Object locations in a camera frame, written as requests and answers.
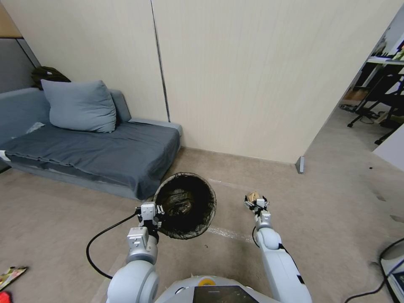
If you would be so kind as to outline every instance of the snack package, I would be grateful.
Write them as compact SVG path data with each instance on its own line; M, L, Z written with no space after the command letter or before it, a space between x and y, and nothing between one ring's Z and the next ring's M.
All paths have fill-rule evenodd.
M20 275L22 275L28 267L10 267L8 271L3 273L0 276L0 291L3 290L7 285L9 285L12 281L17 279Z

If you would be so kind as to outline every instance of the red object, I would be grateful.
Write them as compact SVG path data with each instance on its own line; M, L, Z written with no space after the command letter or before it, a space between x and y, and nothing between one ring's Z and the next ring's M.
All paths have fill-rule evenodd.
M8 292L0 292L0 303L11 303L11 296Z

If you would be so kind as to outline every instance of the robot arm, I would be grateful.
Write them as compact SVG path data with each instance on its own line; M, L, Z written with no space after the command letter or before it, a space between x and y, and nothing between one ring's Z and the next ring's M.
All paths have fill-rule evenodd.
M311 296L292 257L282 245L281 237L271 226L268 201L263 197L245 205L255 213L257 242L273 298L282 303L311 303Z
M143 204L139 210L139 227L131 228L127 235L129 253L126 266L119 269L108 287L106 303L150 303L157 293L159 277L157 262L159 217L161 206Z

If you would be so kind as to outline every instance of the sofa backrest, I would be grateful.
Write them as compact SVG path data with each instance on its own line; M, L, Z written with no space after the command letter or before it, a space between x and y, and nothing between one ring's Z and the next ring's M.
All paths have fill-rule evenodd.
M131 116L122 92L109 91L117 109L118 121L129 121ZM24 135L35 122L50 124L49 110L49 102L43 91L37 88L0 93L0 144Z

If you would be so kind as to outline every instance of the garbage bag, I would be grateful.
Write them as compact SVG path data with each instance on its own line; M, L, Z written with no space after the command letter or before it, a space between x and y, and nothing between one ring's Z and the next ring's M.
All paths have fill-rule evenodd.
M204 233L216 213L216 195L210 184L194 173L176 173L165 180L153 198L165 212L159 229L175 239Z

